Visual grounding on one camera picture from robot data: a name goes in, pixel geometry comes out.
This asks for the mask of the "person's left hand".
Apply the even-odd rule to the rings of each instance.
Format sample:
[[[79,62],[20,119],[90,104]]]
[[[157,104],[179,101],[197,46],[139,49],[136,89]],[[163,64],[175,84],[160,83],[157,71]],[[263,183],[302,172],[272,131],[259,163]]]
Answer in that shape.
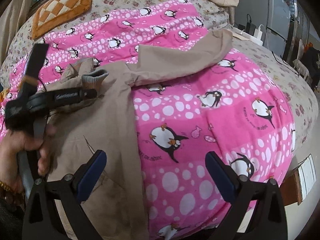
[[[14,193],[23,191],[23,184],[18,174],[17,154],[21,151],[38,151],[40,158],[37,162],[37,171],[45,176],[50,170],[52,151],[51,139],[56,133],[56,128],[48,125],[44,139],[37,139],[23,131],[8,131],[1,141],[1,182],[10,187]]]

